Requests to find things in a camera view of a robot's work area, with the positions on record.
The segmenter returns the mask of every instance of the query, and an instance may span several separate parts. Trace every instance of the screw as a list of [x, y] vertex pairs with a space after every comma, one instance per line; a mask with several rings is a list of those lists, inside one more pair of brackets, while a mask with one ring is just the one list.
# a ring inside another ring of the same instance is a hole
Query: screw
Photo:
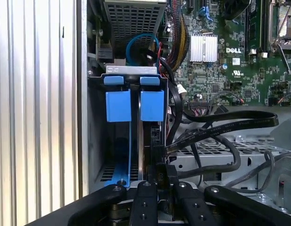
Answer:
[[142, 220], [145, 220], [145, 219], [146, 219], [146, 215], [145, 215], [144, 213], [142, 213], [141, 216], [140, 216], [140, 218], [141, 218]]
[[260, 193], [260, 194], [258, 194], [257, 196], [258, 196], [258, 198], [260, 198], [260, 199], [263, 200], [263, 201], [267, 199], [266, 195], [263, 194], [263, 193]]
[[217, 193], [217, 192], [219, 192], [219, 189], [216, 188], [216, 187], [212, 187], [212, 188], [211, 188], [211, 191], [214, 192], [214, 193]]
[[186, 183], [184, 183], [184, 182], [180, 182], [180, 183], [179, 183], [179, 186], [180, 186], [180, 187], [186, 187], [186, 186], [187, 186], [187, 184], [186, 184]]
[[117, 182], [118, 185], [126, 185], [126, 181], [123, 180], [123, 178], [120, 179], [120, 181]]
[[149, 182], [145, 182], [145, 183], [143, 184], [143, 186], [148, 187], [148, 186], [151, 186], [151, 184], [150, 184]]
[[240, 141], [243, 141], [243, 140], [244, 140], [243, 136], [241, 136], [241, 135], [239, 135], [239, 136], [237, 137], [237, 139], [240, 140]]
[[102, 30], [102, 29], [99, 29], [99, 31], [98, 31], [98, 35], [99, 35], [100, 37], [103, 36], [103, 30]]
[[121, 187], [118, 187], [118, 186], [116, 186], [116, 187], [113, 189], [114, 192], [118, 192], [118, 191], [120, 191], [120, 190], [121, 190]]
[[280, 208], [281, 212], [283, 213], [287, 213], [287, 209], [286, 208]]
[[202, 220], [202, 221], [206, 220], [206, 218], [204, 217], [204, 215], [200, 215], [200, 216], [198, 216], [198, 218], [199, 218], [200, 220]]

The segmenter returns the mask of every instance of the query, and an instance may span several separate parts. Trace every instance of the metal sheet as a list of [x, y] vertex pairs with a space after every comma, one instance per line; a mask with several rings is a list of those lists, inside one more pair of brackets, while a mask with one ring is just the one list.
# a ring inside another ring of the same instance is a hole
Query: metal sheet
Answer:
[[[256, 168], [260, 164], [265, 162], [263, 153], [257, 152], [255, 148], [258, 148], [261, 152], [269, 150], [274, 156], [279, 153], [287, 152], [288, 150], [281, 149], [272, 146], [269, 142], [233, 142], [234, 146], [240, 151], [241, 166], [238, 170], [230, 173], [222, 173], [221, 181], [214, 181], [221, 183], [222, 185], [239, 178], [245, 173]], [[224, 145], [218, 143], [202, 142], [197, 144], [197, 150], [201, 158], [202, 166], [209, 165], [223, 165], [233, 161], [233, 156], [228, 152], [228, 149]], [[197, 168], [197, 164], [194, 160], [194, 156], [191, 150], [184, 149], [173, 154], [176, 160], [170, 164], [175, 165], [178, 171], [188, 171]], [[191, 177], [185, 180], [191, 181], [195, 184], [198, 183], [199, 177]], [[244, 181], [235, 186], [236, 188], [247, 187], [248, 189], [256, 189], [257, 177], [253, 177], [250, 180]]]
[[78, 198], [75, 12], [0, 0], [0, 226]]
[[156, 67], [106, 66], [107, 74], [157, 74]]

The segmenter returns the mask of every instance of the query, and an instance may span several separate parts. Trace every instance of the wire bundle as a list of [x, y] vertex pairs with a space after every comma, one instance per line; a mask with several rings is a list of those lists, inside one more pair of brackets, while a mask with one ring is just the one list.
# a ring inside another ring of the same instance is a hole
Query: wire bundle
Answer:
[[173, 45], [170, 55], [166, 61], [175, 72], [182, 64], [189, 49], [189, 34], [184, 21], [181, 1], [171, 0], [173, 18]]

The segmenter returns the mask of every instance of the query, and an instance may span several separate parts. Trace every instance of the cable connector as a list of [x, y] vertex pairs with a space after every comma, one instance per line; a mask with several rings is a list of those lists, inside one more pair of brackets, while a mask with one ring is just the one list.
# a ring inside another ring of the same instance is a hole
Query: cable connector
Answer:
[[178, 93], [182, 94], [183, 97], [186, 96], [187, 90], [181, 84], [177, 85], [177, 90]]

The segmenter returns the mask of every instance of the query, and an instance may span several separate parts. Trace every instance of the heatsink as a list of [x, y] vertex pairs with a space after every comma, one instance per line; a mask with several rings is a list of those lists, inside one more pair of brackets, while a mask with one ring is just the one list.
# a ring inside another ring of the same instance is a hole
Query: heatsink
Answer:
[[217, 35], [193, 34], [190, 39], [191, 62], [217, 61]]
[[[166, 0], [105, 0], [105, 10], [112, 28], [112, 42], [116, 49], [124, 49], [134, 36], [156, 34]], [[136, 41], [135, 48], [148, 48], [151, 37]]]

